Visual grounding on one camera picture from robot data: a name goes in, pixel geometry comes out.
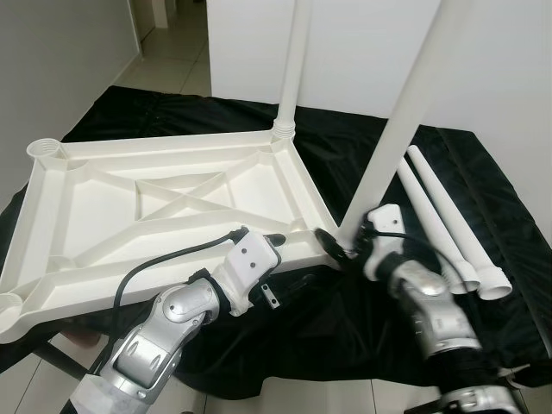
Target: black cable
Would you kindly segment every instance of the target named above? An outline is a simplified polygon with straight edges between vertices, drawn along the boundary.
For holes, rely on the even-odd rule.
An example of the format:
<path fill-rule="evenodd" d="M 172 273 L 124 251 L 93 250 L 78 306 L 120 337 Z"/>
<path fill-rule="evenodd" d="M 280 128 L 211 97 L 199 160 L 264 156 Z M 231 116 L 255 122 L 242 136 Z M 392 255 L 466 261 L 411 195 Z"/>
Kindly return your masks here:
<path fill-rule="evenodd" d="M 103 349 L 103 358 L 99 359 L 101 362 L 97 364 L 97 367 L 91 372 L 92 373 L 98 373 L 104 365 L 107 363 L 109 358 L 111 357 L 111 354 L 113 353 L 113 347 L 115 347 L 116 341 L 119 339 L 119 333 L 118 333 L 118 325 L 119 325 L 119 308 L 121 307 L 121 298 L 122 294 L 124 292 L 125 287 L 129 283 L 129 281 L 139 272 L 142 270 L 145 270 L 151 266 L 159 265 L 160 263 L 163 263 L 164 261 L 175 259 L 180 256 L 184 256 L 185 254 L 195 253 L 200 250 L 205 250 L 206 248 L 212 248 L 218 244 L 221 244 L 227 240 L 239 240 L 241 239 L 244 234 L 247 233 L 246 228 L 241 228 L 239 230 L 230 231 L 227 235 L 224 235 L 223 237 L 219 237 L 218 239 L 215 239 L 213 241 L 208 241 L 203 244 L 198 244 L 197 246 L 192 246 L 190 248 L 183 248 L 181 250 L 178 250 L 176 252 L 172 252 L 169 254 L 163 254 L 162 256 L 156 257 L 154 259 L 148 260 L 141 265 L 135 267 L 130 272 L 127 273 L 127 275 L 122 279 L 121 283 L 119 284 L 119 287 L 117 287 L 117 291 L 115 294 L 115 299 L 113 300 L 113 313 L 111 317 L 111 327 L 110 327 L 110 336 L 109 340 L 107 342 L 107 345 Z"/>

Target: white wall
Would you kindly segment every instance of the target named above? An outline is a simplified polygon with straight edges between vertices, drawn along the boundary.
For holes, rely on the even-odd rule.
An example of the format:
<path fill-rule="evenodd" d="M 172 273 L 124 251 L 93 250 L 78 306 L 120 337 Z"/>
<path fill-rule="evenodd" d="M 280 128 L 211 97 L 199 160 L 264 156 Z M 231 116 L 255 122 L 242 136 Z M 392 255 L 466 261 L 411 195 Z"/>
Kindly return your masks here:
<path fill-rule="evenodd" d="M 389 116 L 438 0 L 314 2 L 299 104 Z M 208 5 L 213 95 L 278 102 L 293 0 Z M 472 130 L 550 243 L 549 114 L 550 1 L 475 2 L 423 122 Z"/>
<path fill-rule="evenodd" d="M 127 0 L 0 2 L 0 210 L 26 146 L 61 139 L 138 54 Z"/>

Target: white tube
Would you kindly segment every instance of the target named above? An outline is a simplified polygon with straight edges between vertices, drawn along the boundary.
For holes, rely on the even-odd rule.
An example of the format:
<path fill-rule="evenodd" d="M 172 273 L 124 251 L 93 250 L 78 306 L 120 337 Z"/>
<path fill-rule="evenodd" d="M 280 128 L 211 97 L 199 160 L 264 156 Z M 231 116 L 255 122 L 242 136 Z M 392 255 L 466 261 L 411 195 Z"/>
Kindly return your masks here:
<path fill-rule="evenodd" d="M 466 260 L 474 266 L 479 275 L 481 285 L 478 293 L 480 297 L 484 300 L 494 300 L 508 295 L 511 292 L 510 281 L 500 267 L 493 265 L 428 161 L 415 145 L 408 148 L 408 154 L 448 231 Z"/>
<path fill-rule="evenodd" d="M 27 154 L 45 168 L 65 170 L 67 166 L 63 144 L 54 138 L 42 138 L 31 142 L 27 147 Z"/>
<path fill-rule="evenodd" d="M 309 38 L 311 10 L 312 0 L 295 0 L 282 94 L 279 101 L 278 116 L 274 120 L 273 126 L 273 136 L 279 140 L 292 139 L 295 135 L 295 108 Z"/>
<path fill-rule="evenodd" d="M 348 207 L 337 240 L 350 248 L 362 216 L 381 203 L 398 162 L 403 158 L 417 127 L 429 108 L 444 72 L 445 63 L 460 37 L 472 0 L 442 0 L 405 81 L 389 121 L 379 138 L 353 201 Z"/>
<path fill-rule="evenodd" d="M 474 267 L 462 257 L 455 241 L 452 240 L 447 228 L 433 208 L 422 186 L 417 182 L 405 159 L 402 159 L 398 164 L 397 174 L 431 244 L 446 254 L 447 258 L 454 263 L 466 282 L 467 290 L 469 292 L 477 290 L 480 287 L 480 279 Z M 458 277 L 454 268 L 440 254 L 437 255 L 437 259 L 441 263 L 442 276 L 447 281 L 450 292 L 454 295 L 465 293 L 462 280 Z"/>

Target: tiled floor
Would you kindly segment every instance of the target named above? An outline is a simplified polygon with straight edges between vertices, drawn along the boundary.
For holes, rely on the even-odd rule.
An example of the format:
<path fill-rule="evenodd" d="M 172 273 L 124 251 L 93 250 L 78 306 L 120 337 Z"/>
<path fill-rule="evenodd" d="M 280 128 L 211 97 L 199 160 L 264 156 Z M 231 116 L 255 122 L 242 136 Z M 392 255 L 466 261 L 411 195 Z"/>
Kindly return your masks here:
<path fill-rule="evenodd" d="M 205 2 L 179 0 L 169 28 L 155 28 L 142 42 L 143 61 L 116 84 L 183 95 L 210 96 L 209 42 Z"/>
<path fill-rule="evenodd" d="M 63 336 L 52 343 L 88 367 L 105 345 L 105 338 L 92 349 L 78 348 Z M 30 355 L 0 375 L 2 414 L 58 414 L 77 381 L 57 368 Z M 522 390 L 530 414 L 552 412 L 552 386 Z M 405 386 L 382 380 L 310 382 L 269 378 L 259 397 L 227 401 L 194 392 L 171 379 L 149 414 L 397 414 L 437 398 L 435 388 Z"/>

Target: black fabric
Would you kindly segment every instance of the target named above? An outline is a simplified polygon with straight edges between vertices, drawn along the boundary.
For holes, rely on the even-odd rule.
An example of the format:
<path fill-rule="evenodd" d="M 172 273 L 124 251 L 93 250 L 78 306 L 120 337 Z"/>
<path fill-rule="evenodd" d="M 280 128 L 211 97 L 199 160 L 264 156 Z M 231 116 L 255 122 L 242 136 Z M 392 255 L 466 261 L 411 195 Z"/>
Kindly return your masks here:
<path fill-rule="evenodd" d="M 479 349 L 458 348 L 432 355 L 427 361 L 441 394 L 470 386 L 490 386 L 497 382 L 498 369 Z"/>
<path fill-rule="evenodd" d="M 513 380 L 518 384 L 530 387 L 552 383 L 552 360 L 531 364 L 530 367 L 517 371 Z"/>
<path fill-rule="evenodd" d="M 78 414 L 71 401 L 67 401 L 60 411 L 60 414 Z"/>
<path fill-rule="evenodd" d="M 64 141 L 269 129 L 276 110 L 275 105 L 263 103 L 111 87 Z M 386 120 L 298 108 L 296 123 L 295 146 L 339 223 Z M 549 360 L 547 349 L 552 337 L 550 247 L 474 134 L 421 126 L 414 143 L 514 287 L 512 294 L 499 301 L 485 302 L 474 296 L 478 315 L 470 317 L 491 361 L 502 367 L 541 366 Z M 0 216 L 2 263 L 22 200 L 23 192 L 16 194 Z M 407 231 L 423 236 L 397 179 L 384 203 L 399 204 Z M 409 254 L 439 271 L 432 253 L 409 242 L 405 247 Z M 268 283 L 282 306 L 271 310 L 258 290 L 252 292 L 255 307 L 246 315 L 204 327 L 186 346 L 178 376 L 194 388 L 223 398 L 256 395 L 268 376 L 381 378 L 419 386 L 434 384 L 408 323 L 384 287 L 351 276 L 316 267 L 270 278 Z M 457 300 L 465 306 L 466 298 Z M 129 306 L 126 311 L 135 309 Z M 60 322 L 73 323 L 76 319 L 93 329 L 109 328 L 107 310 L 45 323 L 40 329 L 54 333 L 65 326 Z M 26 344 L 29 350 L 41 340 L 31 334 L 15 346 L 0 347 L 0 371 L 24 354 L 17 346 Z"/>

